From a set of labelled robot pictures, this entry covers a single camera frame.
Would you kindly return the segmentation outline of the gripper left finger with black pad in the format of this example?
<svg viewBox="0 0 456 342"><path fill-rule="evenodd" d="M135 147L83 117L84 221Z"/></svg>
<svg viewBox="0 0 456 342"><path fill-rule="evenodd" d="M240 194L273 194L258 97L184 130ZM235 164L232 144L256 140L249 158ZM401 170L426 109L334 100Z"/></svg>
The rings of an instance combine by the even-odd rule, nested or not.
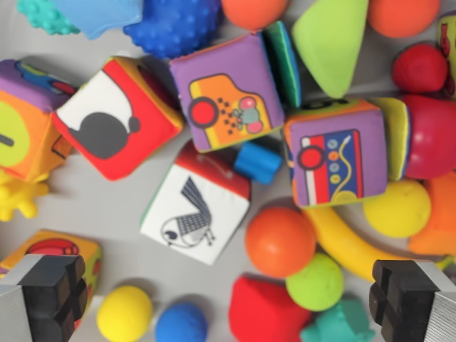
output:
<svg viewBox="0 0 456 342"><path fill-rule="evenodd" d="M88 289L83 257L27 254L1 278L2 341L69 341Z"/></svg>

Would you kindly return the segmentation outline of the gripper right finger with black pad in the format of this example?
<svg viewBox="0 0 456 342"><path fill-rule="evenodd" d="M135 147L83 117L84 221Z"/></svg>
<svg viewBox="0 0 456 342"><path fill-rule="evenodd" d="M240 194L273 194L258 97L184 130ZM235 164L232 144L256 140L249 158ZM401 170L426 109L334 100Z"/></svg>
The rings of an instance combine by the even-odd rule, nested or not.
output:
<svg viewBox="0 0 456 342"><path fill-rule="evenodd" d="M369 309L385 341L454 341L455 284L431 261L377 260Z"/></svg>

